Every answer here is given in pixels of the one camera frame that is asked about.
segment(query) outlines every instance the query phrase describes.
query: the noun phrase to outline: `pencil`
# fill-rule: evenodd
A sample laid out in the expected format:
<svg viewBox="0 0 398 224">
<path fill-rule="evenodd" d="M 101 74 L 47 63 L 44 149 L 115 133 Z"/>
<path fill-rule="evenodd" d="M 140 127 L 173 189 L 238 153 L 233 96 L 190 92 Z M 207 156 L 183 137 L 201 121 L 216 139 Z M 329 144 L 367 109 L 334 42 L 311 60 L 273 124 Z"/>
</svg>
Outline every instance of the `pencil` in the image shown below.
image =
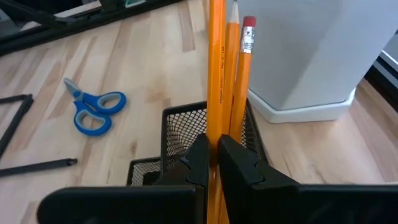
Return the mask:
<svg viewBox="0 0 398 224">
<path fill-rule="evenodd" d="M 236 75 L 231 127 L 229 130 L 229 135 L 231 135 L 231 137 L 237 142 L 241 142 L 242 136 L 244 110 L 246 108 L 246 99 L 248 97 L 255 26 L 256 17 L 246 16 L 243 19 L 238 61 L 238 74 Z"/>
<path fill-rule="evenodd" d="M 239 28 L 238 1 L 234 0 L 232 5 L 231 17 L 226 25 L 222 129 L 223 134 L 229 134 L 229 126 L 231 124 L 231 110 L 235 84 L 236 62 L 238 61 L 239 52 Z"/>
<path fill-rule="evenodd" d="M 208 96 L 207 96 L 207 131 L 210 141 L 210 173 L 208 186 L 207 223 L 218 223 L 220 212 L 219 186 L 217 181 L 217 150 L 221 137 L 221 113 L 223 103 L 223 76 L 224 76 L 224 38 L 226 0 L 210 1 L 209 21 L 209 55 L 208 55 Z"/>
</svg>

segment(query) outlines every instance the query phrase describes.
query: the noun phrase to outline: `wood grain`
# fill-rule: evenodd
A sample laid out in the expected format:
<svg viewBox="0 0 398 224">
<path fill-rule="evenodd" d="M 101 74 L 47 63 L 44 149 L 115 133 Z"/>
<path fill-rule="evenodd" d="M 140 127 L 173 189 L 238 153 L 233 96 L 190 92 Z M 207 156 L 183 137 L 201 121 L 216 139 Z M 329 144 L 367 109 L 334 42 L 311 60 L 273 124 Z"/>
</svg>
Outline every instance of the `wood grain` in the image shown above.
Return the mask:
<svg viewBox="0 0 398 224">
<path fill-rule="evenodd" d="M 2 223 L 35 223 L 43 197 L 66 186 L 124 185 L 131 160 L 160 154 L 162 110 L 206 99 L 205 8 L 189 0 L 0 58 L 0 97 L 35 99 L 0 168 L 79 159 L 0 179 Z M 76 130 L 63 77 L 92 94 L 127 95 L 109 133 L 88 138 Z M 0 134 L 18 107 L 0 105 Z M 270 124 L 254 114 L 271 164 L 299 182 L 398 182 L 398 115 L 367 81 L 337 121 Z"/>
</svg>

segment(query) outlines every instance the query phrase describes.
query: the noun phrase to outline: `pink eraser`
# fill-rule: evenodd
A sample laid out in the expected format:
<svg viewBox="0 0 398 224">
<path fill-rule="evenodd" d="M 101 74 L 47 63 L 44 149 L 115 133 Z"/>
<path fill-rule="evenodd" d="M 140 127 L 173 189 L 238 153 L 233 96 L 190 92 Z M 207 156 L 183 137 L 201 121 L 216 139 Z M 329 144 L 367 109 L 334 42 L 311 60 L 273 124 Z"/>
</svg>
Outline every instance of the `pink eraser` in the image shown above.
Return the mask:
<svg viewBox="0 0 398 224">
<path fill-rule="evenodd" d="M 243 27 L 255 27 L 256 20 L 255 16 L 245 16 L 243 18 Z"/>
</svg>

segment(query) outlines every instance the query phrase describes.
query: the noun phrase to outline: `blue scissors handle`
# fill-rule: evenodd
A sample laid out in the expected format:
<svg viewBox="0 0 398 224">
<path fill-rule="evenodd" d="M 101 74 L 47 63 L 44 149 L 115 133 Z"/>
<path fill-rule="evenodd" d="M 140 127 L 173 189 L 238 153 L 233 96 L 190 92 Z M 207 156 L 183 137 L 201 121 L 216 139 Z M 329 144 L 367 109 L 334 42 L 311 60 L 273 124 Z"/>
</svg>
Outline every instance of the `blue scissors handle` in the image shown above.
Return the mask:
<svg viewBox="0 0 398 224">
<path fill-rule="evenodd" d="M 106 108 L 104 104 L 111 100 L 119 100 L 118 103 L 110 108 Z M 92 106 L 98 113 L 113 115 L 121 111 L 126 105 L 127 99 L 124 93 L 114 91 L 100 96 L 94 96 L 83 93 L 83 101 Z"/>
<path fill-rule="evenodd" d="M 76 114 L 73 119 L 76 128 L 83 134 L 88 136 L 100 136 L 106 133 L 112 126 L 112 119 L 107 115 L 102 115 L 94 112 L 82 101 L 75 101 Z M 83 125 L 83 118 L 85 116 L 91 116 L 92 118 L 101 121 L 103 124 L 101 127 L 93 129 Z"/>
</svg>

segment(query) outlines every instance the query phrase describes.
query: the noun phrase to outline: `black mesh basket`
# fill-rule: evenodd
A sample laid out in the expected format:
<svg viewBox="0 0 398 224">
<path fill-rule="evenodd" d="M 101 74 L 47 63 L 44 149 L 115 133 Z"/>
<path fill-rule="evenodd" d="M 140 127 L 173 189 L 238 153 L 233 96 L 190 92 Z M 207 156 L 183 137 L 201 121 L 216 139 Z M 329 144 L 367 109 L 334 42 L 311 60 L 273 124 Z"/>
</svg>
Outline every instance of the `black mesh basket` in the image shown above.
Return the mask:
<svg viewBox="0 0 398 224">
<path fill-rule="evenodd" d="M 147 185 L 171 169 L 195 141 L 206 133 L 206 102 L 163 110 L 160 158 L 132 161 L 128 185 Z M 262 140 L 249 102 L 246 103 L 241 144 L 267 161 Z"/>
</svg>

